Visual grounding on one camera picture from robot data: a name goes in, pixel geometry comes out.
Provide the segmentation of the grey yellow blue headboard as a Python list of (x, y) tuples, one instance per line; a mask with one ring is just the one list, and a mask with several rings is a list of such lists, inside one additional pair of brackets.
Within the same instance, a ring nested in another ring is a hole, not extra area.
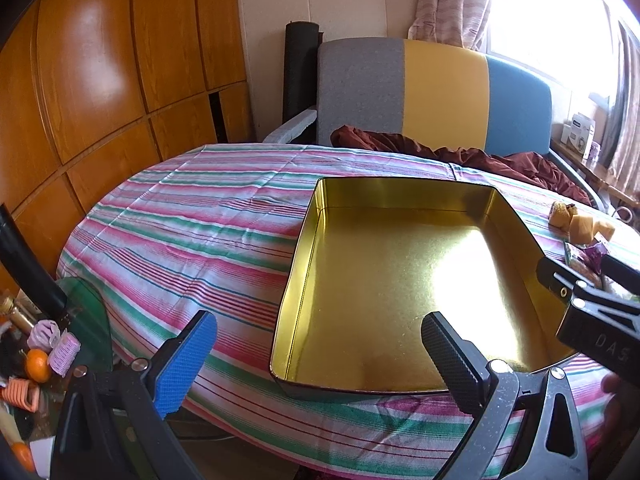
[(316, 104), (265, 140), (291, 143), (316, 126), (317, 144), (328, 146), (352, 126), (429, 148), (546, 156), (551, 123), (548, 84), (518, 66), (434, 42), (348, 38), (319, 48)]

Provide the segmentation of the maroon blanket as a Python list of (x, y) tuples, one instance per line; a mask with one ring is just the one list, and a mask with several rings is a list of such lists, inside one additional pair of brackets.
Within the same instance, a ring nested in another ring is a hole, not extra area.
[(341, 126), (330, 136), (334, 148), (359, 148), (360, 150), (405, 154), (423, 159), (446, 162), (496, 174), (524, 182), (537, 188), (558, 193), (574, 202), (591, 205), (586, 191), (560, 169), (554, 162), (535, 152), (521, 152), (506, 156), (489, 155), (479, 148), (436, 148), (402, 136), (399, 133), (382, 133)]

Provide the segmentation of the orange tangerine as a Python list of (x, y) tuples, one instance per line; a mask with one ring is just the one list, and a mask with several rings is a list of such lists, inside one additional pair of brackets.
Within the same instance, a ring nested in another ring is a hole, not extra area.
[(28, 378), (37, 384), (45, 384), (51, 378), (48, 355), (43, 350), (30, 349), (26, 354), (24, 367)]

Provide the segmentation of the purple cartoon snack packet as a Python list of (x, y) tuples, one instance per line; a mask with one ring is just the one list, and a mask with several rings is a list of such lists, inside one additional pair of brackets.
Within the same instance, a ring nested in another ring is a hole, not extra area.
[(608, 248), (603, 242), (594, 242), (593, 244), (582, 248), (582, 260), (586, 266), (589, 266), (594, 273), (600, 274), (602, 269), (603, 257), (608, 254)]

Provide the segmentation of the green glass side table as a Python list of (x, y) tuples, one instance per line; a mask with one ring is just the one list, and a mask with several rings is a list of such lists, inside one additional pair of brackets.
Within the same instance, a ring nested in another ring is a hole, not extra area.
[(61, 278), (56, 284), (67, 298), (66, 328), (80, 343), (74, 364), (110, 372), (114, 363), (111, 326), (100, 292), (82, 278)]

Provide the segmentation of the pink hair roller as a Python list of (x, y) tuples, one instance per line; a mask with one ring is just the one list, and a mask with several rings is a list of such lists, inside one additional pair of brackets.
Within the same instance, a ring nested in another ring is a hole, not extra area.
[(50, 369), (58, 376), (65, 377), (81, 349), (81, 343), (73, 333), (64, 330), (48, 356)]

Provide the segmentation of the black rolled mat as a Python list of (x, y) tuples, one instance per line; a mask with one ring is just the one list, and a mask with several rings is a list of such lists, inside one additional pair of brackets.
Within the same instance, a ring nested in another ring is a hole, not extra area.
[(317, 103), (320, 26), (296, 21), (285, 26), (282, 122)]

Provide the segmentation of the yellow sponge block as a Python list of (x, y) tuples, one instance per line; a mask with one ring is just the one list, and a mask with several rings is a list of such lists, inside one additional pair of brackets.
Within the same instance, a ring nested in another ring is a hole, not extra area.
[(610, 222), (606, 221), (596, 221), (594, 222), (594, 235), (603, 237), (608, 242), (612, 240), (612, 237), (615, 233), (615, 226)]
[(574, 214), (570, 219), (568, 239), (574, 245), (588, 246), (597, 233), (597, 221), (585, 214)]

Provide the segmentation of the yellow knitted sock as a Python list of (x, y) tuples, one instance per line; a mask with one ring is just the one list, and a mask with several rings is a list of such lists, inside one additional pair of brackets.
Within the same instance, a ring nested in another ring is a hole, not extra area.
[(578, 214), (575, 204), (553, 202), (548, 214), (549, 226), (567, 232), (570, 229), (570, 222), (572, 222), (575, 214)]

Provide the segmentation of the wooden desk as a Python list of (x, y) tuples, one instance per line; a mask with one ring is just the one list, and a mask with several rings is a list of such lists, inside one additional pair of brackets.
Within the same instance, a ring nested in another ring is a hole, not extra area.
[(616, 188), (611, 182), (605, 168), (600, 164), (588, 165), (582, 158), (566, 148), (560, 141), (551, 140), (551, 151), (562, 163), (585, 181), (591, 201), (598, 204), (605, 212), (612, 212), (615, 207), (626, 206), (632, 210), (639, 208), (639, 201)]

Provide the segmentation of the striped bed sheet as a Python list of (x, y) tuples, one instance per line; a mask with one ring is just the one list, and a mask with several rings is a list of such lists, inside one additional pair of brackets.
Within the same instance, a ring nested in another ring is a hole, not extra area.
[[(442, 392), (323, 402), (289, 396), (269, 370), (294, 250), (317, 182), (403, 177), (496, 188), (542, 248), (562, 259), (548, 214), (559, 195), (489, 172), (409, 155), (296, 144), (212, 144), (141, 171), (70, 234), (62, 278), (100, 292), (116, 352), (150, 356), (198, 310), (217, 339), (186, 407), (309, 468), (349, 479), (427, 479), (468, 430)], [(605, 370), (573, 351), (561, 367), (589, 452), (602, 444)]]

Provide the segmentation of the white product box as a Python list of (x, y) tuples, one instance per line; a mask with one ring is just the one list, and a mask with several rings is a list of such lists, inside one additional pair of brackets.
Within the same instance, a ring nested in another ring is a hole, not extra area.
[(576, 113), (563, 125), (561, 143), (576, 154), (586, 157), (589, 155), (595, 128), (596, 122), (592, 118)]

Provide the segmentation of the wooden wardrobe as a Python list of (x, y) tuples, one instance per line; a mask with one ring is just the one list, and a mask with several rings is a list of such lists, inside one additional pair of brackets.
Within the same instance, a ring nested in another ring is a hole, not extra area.
[(239, 0), (32, 0), (1, 50), (1, 200), (47, 271), (142, 169), (253, 141)]

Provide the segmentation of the pink patterned curtain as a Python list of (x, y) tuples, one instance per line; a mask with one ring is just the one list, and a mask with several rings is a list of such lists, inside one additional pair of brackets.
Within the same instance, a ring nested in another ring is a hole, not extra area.
[(408, 38), (480, 51), (490, 0), (418, 0)]

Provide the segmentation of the orange hair roller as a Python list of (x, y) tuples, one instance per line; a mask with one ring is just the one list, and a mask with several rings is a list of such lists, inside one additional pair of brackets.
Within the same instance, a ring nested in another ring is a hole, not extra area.
[(30, 379), (12, 377), (1, 388), (1, 400), (29, 413), (38, 411), (40, 388)]

